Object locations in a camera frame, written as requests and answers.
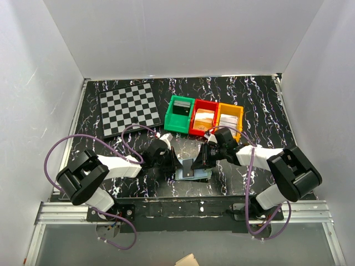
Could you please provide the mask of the mint green card holder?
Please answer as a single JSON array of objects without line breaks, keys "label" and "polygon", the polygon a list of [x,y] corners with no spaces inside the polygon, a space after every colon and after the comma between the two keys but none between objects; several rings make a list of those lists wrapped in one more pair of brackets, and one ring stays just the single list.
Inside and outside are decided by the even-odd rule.
[{"label": "mint green card holder", "polygon": [[198,181],[202,180],[203,182],[207,182],[212,176],[212,169],[202,169],[202,170],[194,170],[194,176],[192,178],[183,178],[182,177],[182,169],[178,169],[175,171],[175,179],[178,181]]}]

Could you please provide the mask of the black VIP credit card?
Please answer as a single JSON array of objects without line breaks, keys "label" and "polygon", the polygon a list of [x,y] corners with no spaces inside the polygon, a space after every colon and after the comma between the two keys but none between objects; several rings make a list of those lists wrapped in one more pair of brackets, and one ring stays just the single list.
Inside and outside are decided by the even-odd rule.
[{"label": "black VIP credit card", "polygon": [[194,176],[194,170],[191,168],[194,162],[193,158],[186,159],[182,162],[182,177],[192,178]]}]

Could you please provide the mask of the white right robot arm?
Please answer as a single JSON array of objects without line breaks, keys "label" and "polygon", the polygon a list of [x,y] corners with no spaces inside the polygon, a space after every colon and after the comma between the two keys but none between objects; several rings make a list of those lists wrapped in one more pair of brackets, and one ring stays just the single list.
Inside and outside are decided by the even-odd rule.
[{"label": "white right robot arm", "polygon": [[232,136],[232,128],[215,126],[206,133],[208,141],[201,145],[192,170],[209,169],[217,161],[226,160],[236,166],[257,167],[271,173],[275,184],[250,197],[241,211],[257,220],[266,219],[271,210],[286,201],[297,202],[322,184],[321,174],[296,146],[270,149],[251,143],[240,144]]}]

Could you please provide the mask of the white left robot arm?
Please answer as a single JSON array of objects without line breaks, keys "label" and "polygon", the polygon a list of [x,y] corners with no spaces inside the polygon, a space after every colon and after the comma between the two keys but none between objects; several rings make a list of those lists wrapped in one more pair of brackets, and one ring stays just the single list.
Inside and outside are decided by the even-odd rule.
[{"label": "white left robot arm", "polygon": [[153,140],[135,157],[109,157],[85,150],[57,174],[56,181],[73,205],[94,207],[103,220],[111,222],[117,218],[118,208],[109,192],[100,187],[103,181],[136,178],[143,170],[156,167],[171,173],[182,168],[167,135]]}]

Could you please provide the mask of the orange white cards stack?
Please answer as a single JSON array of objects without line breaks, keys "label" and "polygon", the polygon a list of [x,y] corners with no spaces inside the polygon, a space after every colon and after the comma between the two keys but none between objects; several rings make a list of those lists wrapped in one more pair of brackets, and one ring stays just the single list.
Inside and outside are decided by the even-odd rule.
[{"label": "orange white cards stack", "polygon": [[193,129],[206,131],[212,127],[215,112],[208,109],[197,109],[194,116]]}]

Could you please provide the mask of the black cards stack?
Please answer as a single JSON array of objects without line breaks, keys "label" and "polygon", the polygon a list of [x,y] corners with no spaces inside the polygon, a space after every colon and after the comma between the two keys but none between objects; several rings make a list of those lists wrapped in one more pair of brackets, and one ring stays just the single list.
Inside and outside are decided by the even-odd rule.
[{"label": "black cards stack", "polygon": [[189,116],[191,103],[187,101],[176,100],[173,102],[173,114]]}]

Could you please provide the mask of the green plastic bin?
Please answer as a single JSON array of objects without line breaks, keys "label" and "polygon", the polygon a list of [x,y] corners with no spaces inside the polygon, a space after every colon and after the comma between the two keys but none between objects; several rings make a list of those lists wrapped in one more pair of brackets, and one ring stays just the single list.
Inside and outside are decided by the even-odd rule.
[{"label": "green plastic bin", "polygon": [[[189,116],[173,114],[173,102],[176,100],[187,101],[191,103]],[[193,98],[173,95],[170,99],[169,107],[165,114],[164,129],[168,131],[187,134],[189,132],[190,119],[194,103],[195,99]]]}]

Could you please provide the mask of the red plastic bin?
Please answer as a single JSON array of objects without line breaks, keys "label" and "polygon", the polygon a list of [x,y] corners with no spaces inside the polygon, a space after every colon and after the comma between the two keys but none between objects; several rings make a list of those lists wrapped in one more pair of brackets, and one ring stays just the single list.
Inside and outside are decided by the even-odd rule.
[{"label": "red plastic bin", "polygon": [[204,136],[216,125],[219,103],[196,99],[190,119],[189,135]]}]

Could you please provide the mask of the orange plastic bin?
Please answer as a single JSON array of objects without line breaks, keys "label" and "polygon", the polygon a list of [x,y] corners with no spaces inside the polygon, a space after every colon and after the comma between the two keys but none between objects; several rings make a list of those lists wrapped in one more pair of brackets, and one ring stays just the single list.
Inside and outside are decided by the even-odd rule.
[{"label": "orange plastic bin", "polygon": [[216,125],[231,126],[241,132],[243,114],[242,106],[219,103]]}]

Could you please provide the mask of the black grey chessboard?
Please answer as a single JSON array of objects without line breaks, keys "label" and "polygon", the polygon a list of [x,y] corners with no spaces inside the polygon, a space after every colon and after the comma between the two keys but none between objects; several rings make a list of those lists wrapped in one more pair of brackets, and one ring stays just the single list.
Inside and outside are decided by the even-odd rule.
[{"label": "black grey chessboard", "polygon": [[132,124],[148,128],[163,124],[150,83],[102,92],[99,105],[105,139],[119,136],[122,131],[129,133],[141,129],[137,126],[126,129]]}]

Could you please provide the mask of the cardboard piece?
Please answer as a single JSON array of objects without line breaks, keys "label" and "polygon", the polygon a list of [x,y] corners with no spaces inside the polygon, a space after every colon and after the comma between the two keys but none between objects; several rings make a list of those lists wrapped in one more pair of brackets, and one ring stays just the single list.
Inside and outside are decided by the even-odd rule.
[{"label": "cardboard piece", "polygon": [[175,263],[175,266],[199,266],[195,256],[190,253]]}]

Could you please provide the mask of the black mounting base rail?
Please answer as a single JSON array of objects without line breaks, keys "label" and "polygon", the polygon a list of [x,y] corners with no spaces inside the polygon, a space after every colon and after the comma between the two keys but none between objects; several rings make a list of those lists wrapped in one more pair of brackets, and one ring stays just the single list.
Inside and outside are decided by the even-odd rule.
[{"label": "black mounting base rail", "polygon": [[231,231],[247,233],[235,211],[244,196],[118,198],[108,213],[130,221],[137,232]]}]

